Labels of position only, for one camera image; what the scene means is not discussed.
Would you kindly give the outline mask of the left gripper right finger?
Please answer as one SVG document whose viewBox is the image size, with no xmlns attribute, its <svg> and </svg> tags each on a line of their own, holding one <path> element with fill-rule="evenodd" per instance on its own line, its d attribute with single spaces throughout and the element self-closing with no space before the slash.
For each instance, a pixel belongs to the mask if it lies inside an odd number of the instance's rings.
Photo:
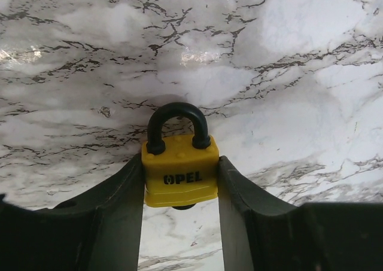
<svg viewBox="0 0 383 271">
<path fill-rule="evenodd" d="M 381 270 L 382 204 L 291 205 L 221 157 L 218 202 L 226 270 Z"/>
</svg>

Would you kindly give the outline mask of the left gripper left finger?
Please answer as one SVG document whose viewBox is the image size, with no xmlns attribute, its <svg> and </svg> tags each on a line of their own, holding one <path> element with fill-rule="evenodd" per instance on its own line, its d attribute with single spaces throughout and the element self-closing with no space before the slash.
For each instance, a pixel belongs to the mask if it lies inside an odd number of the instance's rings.
<svg viewBox="0 0 383 271">
<path fill-rule="evenodd" d="M 2 270 L 136 270 L 144 201 L 140 155 L 54 208 L 1 200 Z"/>
</svg>

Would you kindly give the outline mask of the yellow padlock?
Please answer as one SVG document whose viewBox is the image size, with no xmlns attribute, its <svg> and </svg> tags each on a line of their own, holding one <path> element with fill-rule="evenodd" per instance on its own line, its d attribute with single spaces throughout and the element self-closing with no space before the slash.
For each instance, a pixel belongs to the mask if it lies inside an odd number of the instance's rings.
<svg viewBox="0 0 383 271">
<path fill-rule="evenodd" d="M 189 119 L 194 132 L 163 137 L 163 125 L 175 117 Z M 168 103 L 154 112 L 141 161 L 149 207 L 185 210 L 218 196 L 219 149 L 202 111 L 190 103 Z"/>
</svg>

